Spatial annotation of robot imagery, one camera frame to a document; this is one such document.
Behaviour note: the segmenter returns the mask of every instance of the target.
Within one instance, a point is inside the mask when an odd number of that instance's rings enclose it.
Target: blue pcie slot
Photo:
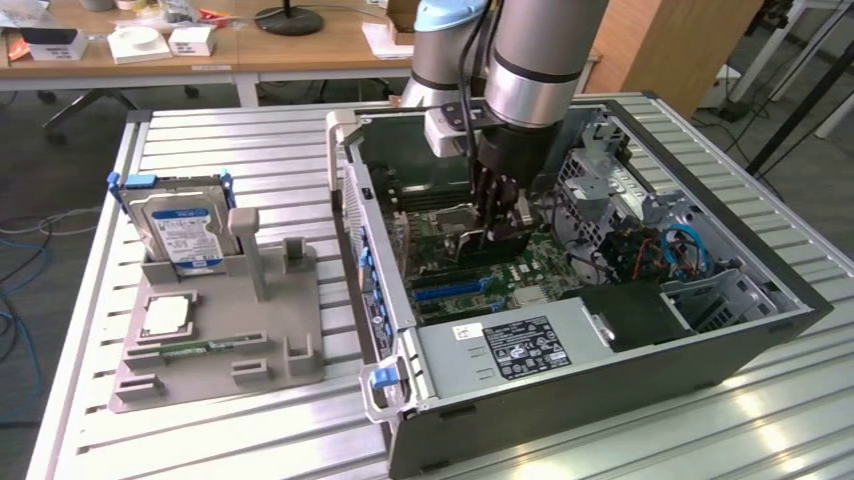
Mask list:
[[[486,287],[490,285],[493,277],[484,277],[481,280],[460,283],[457,285],[449,285],[446,287],[431,288],[415,292],[415,301],[423,302],[426,300],[436,300],[437,298],[453,297],[456,295],[464,295],[466,293],[484,293]]]

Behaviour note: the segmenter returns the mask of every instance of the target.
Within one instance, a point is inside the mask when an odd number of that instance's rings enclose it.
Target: blue cable on floor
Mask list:
[[[18,292],[27,285],[30,285],[33,283],[33,281],[37,278],[39,278],[39,276],[45,273],[45,270],[49,267],[49,263],[51,262],[51,251],[47,248],[45,248],[42,245],[34,245],[34,244],[30,244],[30,243],[18,243],[18,242],[13,242],[10,240],[3,240],[2,238],[0,238],[0,245],[6,245],[6,246],[14,247],[14,248],[26,248],[29,250],[39,250],[41,253],[42,253],[42,255],[41,255],[42,263],[39,264],[39,268],[38,268],[37,272],[30,276],[30,278],[27,278],[27,280],[25,280],[22,283],[15,285],[14,287],[0,290],[0,294],[2,295],[10,295],[10,294]]]
[[[30,329],[27,328],[27,325],[25,325],[25,322],[22,322],[19,318],[15,315],[13,315],[13,313],[0,310],[0,316],[6,317],[15,324],[17,328],[19,328],[22,331],[22,337],[25,338],[25,343],[27,344],[27,350],[30,351],[30,358],[33,360],[33,368],[37,374],[37,388],[34,389],[33,394],[30,395],[30,399],[25,404],[14,408],[10,413],[7,413],[3,417],[0,417],[0,424],[3,424],[13,421],[15,417],[18,417],[22,410],[33,406],[33,404],[39,398],[39,395],[42,394],[43,386],[42,386],[42,368],[39,367],[39,357],[37,356],[37,347],[34,345],[33,336],[30,335]]]

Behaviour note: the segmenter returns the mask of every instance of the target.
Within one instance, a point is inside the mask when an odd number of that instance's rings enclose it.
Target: motherboard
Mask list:
[[[413,312],[425,325],[556,301],[588,283],[549,230],[530,232],[518,252],[492,249],[474,262],[456,256],[476,222],[469,205],[387,217]]]

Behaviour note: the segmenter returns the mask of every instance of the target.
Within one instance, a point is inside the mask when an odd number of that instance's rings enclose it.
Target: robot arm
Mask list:
[[[426,32],[425,25],[433,22],[417,22],[413,78],[403,96],[403,106],[441,105],[426,120],[427,140],[438,156],[460,154],[461,148],[452,145],[461,145],[466,123],[481,132],[477,147],[462,142],[462,150],[469,153],[473,201],[493,235],[500,235],[496,227],[516,229],[524,222],[525,212],[517,211],[517,205],[542,170],[608,7],[608,0],[500,2],[493,26],[480,31],[489,0],[464,2],[469,18],[450,28]],[[460,2],[423,0],[419,20],[431,18],[440,7],[450,9],[454,5]],[[472,49],[472,58],[460,62],[462,40],[478,34],[473,44],[482,52],[489,49],[481,55],[489,59],[485,103],[473,109],[472,120],[465,122],[460,82],[454,79],[461,76],[461,63],[478,63],[477,48]],[[478,74],[477,68],[466,72],[468,76]]]

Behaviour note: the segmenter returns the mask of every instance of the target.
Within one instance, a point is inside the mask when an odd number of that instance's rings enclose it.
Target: hard drive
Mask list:
[[[151,262],[171,262],[182,276],[225,270],[226,256],[241,253],[229,232],[234,207],[231,176],[165,177],[130,175],[111,191],[139,231]]]

